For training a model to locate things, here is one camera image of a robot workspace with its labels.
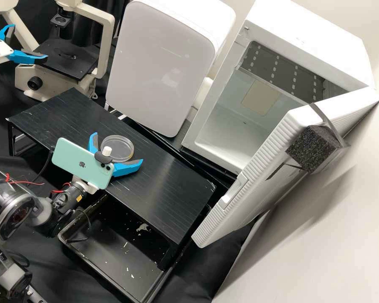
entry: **black cable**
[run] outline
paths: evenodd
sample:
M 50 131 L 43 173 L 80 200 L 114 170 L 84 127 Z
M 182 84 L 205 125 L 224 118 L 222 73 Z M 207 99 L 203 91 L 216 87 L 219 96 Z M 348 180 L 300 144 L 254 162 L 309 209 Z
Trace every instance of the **black cable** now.
M 24 268 L 27 268 L 31 265 L 31 263 L 29 262 L 28 258 L 22 254 L 20 254 L 19 252 L 15 252 L 13 250 L 6 250 L 10 255 L 13 255 L 13 260 L 14 260 L 14 256 L 16 257 L 19 257 L 20 259 L 23 259 L 24 262 L 25 262 L 25 265 L 24 264 L 20 264 L 19 262 L 17 262 L 17 260 L 14 260 L 14 262 L 20 266 L 20 267 L 24 267 Z
M 35 182 L 43 174 L 43 172 L 45 171 L 45 169 L 47 168 L 49 162 L 52 159 L 52 155 L 53 155 L 53 151 L 50 149 L 49 153 L 48 153 L 48 158 L 46 159 L 46 162 L 43 165 L 41 171 L 36 175 L 36 177 L 31 182 Z
M 81 213 L 83 213 L 85 215 L 85 217 L 87 218 L 87 222 L 88 222 L 88 229 L 87 229 L 87 232 L 90 232 L 91 230 L 91 222 L 90 222 L 90 218 L 88 217 L 88 215 L 85 213 L 85 211 L 81 210 L 81 209 L 76 209 L 76 210 L 73 210 L 73 212 L 76 212 L 76 211 L 79 211 Z M 81 239 L 76 239 L 76 240 L 66 240 L 67 243 L 77 243 L 77 242 L 84 242 L 88 239 L 88 237 L 86 238 L 81 238 Z

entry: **foam pad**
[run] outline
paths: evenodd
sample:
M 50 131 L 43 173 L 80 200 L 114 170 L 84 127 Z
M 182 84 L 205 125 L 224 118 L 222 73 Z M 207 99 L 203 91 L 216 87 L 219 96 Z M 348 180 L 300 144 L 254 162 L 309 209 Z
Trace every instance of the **foam pad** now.
M 339 148 L 341 144 L 330 128 L 311 125 L 301 132 L 286 153 L 305 171 L 312 173 Z

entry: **white mini fridge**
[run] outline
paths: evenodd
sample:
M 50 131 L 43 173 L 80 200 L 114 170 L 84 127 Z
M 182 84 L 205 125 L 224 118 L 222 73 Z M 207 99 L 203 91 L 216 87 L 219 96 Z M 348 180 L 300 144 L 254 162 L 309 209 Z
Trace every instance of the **white mini fridge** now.
M 246 225 L 304 175 L 281 163 L 304 127 L 323 124 L 307 104 L 345 135 L 378 101 L 360 38 L 291 1 L 257 0 L 182 142 L 238 176 L 196 244 Z

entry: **cable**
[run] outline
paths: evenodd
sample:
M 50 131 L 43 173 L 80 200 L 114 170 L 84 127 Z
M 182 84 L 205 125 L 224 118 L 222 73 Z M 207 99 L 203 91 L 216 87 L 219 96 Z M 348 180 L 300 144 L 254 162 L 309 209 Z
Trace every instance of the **cable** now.
M 90 232 L 91 231 L 91 222 L 90 222 L 90 218 L 88 217 L 88 215 L 85 213 L 85 211 L 81 210 L 81 209 L 76 209 L 76 210 L 73 210 L 73 212 L 76 212 L 76 211 L 79 211 L 81 213 L 83 213 L 86 218 L 87 218 L 87 222 L 88 222 L 88 229 L 87 229 L 87 232 Z M 84 242 L 88 239 L 88 237 L 86 238 L 81 238 L 81 239 L 76 239 L 76 240 L 66 240 L 66 243 L 77 243 L 77 242 Z
M 46 162 L 45 164 L 43 165 L 41 171 L 36 175 L 36 177 L 31 181 L 31 184 L 33 184 L 41 175 L 42 173 L 45 171 L 46 167 L 48 166 L 49 162 L 51 161 L 52 159 L 52 155 L 53 155 L 53 151 L 50 149 L 49 150 L 49 153 L 48 153 L 48 158 L 46 159 Z
M 62 187 L 64 187 L 65 185 L 69 185 L 69 187 L 72 186 L 72 185 L 70 184 L 70 182 L 66 182 L 66 183 L 64 183 L 64 184 L 62 185 Z M 62 192 L 65 192 L 65 191 L 64 191 L 64 190 L 52 190 L 52 191 L 51 191 L 51 193 L 53 193 L 53 194 L 60 194 L 60 193 L 62 193 Z
M 10 177 L 10 174 L 9 173 L 6 173 L 5 174 L 5 180 L 2 181 L 2 179 L 0 179 L 0 185 L 1 184 L 5 184 L 5 183 L 8 183 L 8 184 L 19 184 L 19 183 L 24 183 L 24 184 L 34 184 L 34 185 L 44 185 L 45 183 L 35 183 L 35 182 L 29 182 L 29 181 L 11 181 L 11 177 Z
M 24 264 L 20 264 L 18 261 L 14 260 L 15 263 L 17 263 L 18 266 L 20 267 L 24 267 L 24 268 L 27 268 L 31 265 L 31 263 L 29 262 L 28 258 L 22 254 L 20 254 L 19 252 L 15 252 L 13 250 L 6 250 L 10 255 L 13 255 L 13 256 L 17 256 L 19 257 L 20 259 L 23 259 L 25 261 L 25 265 Z

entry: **mint green iphone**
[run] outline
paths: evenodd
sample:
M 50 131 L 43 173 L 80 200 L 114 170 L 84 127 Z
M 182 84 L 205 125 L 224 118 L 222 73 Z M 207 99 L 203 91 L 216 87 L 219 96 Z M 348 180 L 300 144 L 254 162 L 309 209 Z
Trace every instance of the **mint green iphone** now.
M 99 189 L 107 188 L 114 171 L 112 163 L 101 164 L 94 154 L 65 138 L 58 139 L 52 163 Z

